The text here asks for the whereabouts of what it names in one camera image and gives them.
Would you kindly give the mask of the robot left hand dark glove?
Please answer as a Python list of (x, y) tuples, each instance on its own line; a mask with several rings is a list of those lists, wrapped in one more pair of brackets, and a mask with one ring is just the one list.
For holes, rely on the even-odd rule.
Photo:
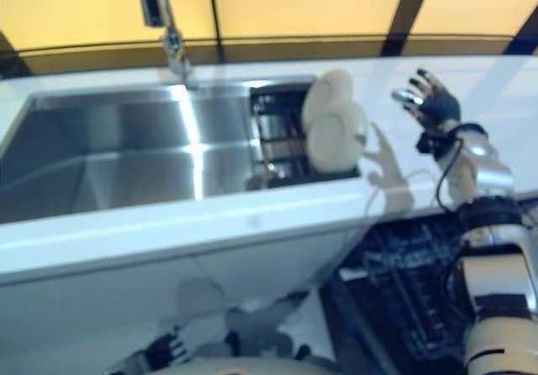
[(145, 358), (152, 370), (160, 370), (188, 362), (190, 356), (182, 340), (182, 328), (174, 326), (145, 349)]

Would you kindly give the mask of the robot right hand dark glove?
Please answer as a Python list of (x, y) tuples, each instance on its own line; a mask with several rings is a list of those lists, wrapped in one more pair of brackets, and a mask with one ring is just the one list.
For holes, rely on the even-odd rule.
[(430, 71), (416, 70), (412, 88), (394, 89), (391, 97), (425, 129), (449, 131), (461, 123), (461, 107), (455, 96)]

